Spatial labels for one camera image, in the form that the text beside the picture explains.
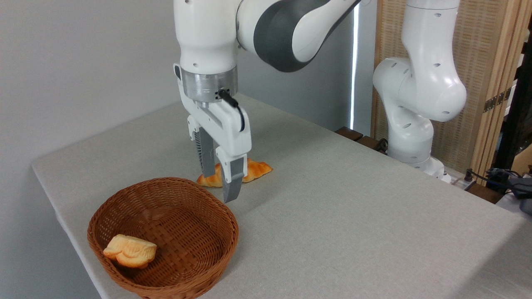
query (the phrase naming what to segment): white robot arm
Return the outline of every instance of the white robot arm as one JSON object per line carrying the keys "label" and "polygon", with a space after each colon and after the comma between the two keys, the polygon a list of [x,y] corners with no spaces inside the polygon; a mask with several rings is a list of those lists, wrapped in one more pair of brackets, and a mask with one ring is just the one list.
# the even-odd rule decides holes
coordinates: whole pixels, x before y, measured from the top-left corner
{"label": "white robot arm", "polygon": [[224,200],[236,199],[247,175],[251,131],[238,91],[238,44],[274,68],[292,72],[315,57],[336,25],[360,0],[174,0],[181,47],[181,101],[190,113],[203,174],[214,174],[214,146]]}
{"label": "white robot arm", "polygon": [[430,157],[430,120],[448,121],[466,103],[452,52],[459,4],[408,0],[401,38],[410,59],[385,59],[373,74],[388,119],[388,155],[442,179],[443,164]]}

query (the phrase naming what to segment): black cable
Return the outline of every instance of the black cable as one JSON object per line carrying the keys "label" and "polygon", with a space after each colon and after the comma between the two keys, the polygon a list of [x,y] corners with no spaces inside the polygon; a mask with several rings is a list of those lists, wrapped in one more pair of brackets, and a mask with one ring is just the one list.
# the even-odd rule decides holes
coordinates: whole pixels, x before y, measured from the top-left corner
{"label": "black cable", "polygon": [[228,89],[227,90],[221,89],[218,92],[218,95],[224,101],[229,103],[229,105],[231,105],[231,107],[236,108],[238,110],[238,113],[240,113],[240,121],[242,123],[242,126],[240,127],[240,132],[244,131],[244,129],[246,128],[246,123],[244,121],[244,114],[242,113],[242,110],[240,110],[240,107],[238,106],[238,102],[229,94],[229,90]]}
{"label": "black cable", "polygon": [[475,172],[473,172],[473,170],[470,168],[467,170],[469,173],[471,173],[472,175],[476,176],[477,178],[483,180],[483,181],[486,181],[486,182],[490,182],[492,184],[496,184],[496,185],[499,185],[499,186],[502,186],[502,187],[505,187],[506,189],[510,189],[510,190],[513,190],[513,191],[519,191],[519,192],[524,192],[524,193],[532,193],[530,190],[525,190],[525,189],[521,189],[521,188],[515,188],[513,186],[508,186],[508,185],[505,185],[505,184],[502,184],[500,182],[496,182],[496,181],[492,181],[490,179],[486,179],[485,177],[481,176],[481,175],[478,175],[476,174]]}

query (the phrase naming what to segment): white wall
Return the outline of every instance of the white wall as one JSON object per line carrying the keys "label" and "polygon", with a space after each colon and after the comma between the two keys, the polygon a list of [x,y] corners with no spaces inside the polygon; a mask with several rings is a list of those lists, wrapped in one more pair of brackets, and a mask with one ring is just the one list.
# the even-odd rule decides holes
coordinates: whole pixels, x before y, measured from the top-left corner
{"label": "white wall", "polygon": [[[98,298],[30,162],[179,100],[172,1],[3,0],[0,12],[0,298]],[[300,73],[243,54],[241,91],[343,126],[350,26]]]}

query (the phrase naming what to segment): wicker basket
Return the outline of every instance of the wicker basket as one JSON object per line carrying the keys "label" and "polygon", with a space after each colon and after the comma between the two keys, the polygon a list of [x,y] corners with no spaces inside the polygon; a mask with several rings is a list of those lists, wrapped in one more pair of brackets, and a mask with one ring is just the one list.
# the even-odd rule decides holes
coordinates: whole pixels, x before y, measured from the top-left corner
{"label": "wicker basket", "polygon": [[[157,245],[146,269],[129,269],[102,251],[117,234]],[[235,216],[192,181],[157,178],[118,191],[94,214],[87,238],[105,271],[142,298],[197,298],[220,279],[236,249]]]}

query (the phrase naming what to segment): bread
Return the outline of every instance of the bread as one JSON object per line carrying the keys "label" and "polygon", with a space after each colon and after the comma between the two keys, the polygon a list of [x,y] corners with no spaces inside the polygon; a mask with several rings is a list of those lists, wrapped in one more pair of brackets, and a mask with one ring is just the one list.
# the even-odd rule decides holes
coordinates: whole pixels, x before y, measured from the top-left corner
{"label": "bread", "polygon": [[110,260],[129,268],[145,268],[155,259],[157,245],[139,238],[116,235],[103,254]]}
{"label": "bread", "polygon": [[[222,166],[220,163],[216,164],[215,170],[216,172],[213,176],[205,178],[201,175],[196,182],[204,187],[222,187]],[[248,158],[247,175],[242,179],[242,182],[250,182],[254,179],[258,179],[272,170],[272,167],[265,162],[258,163]]]}

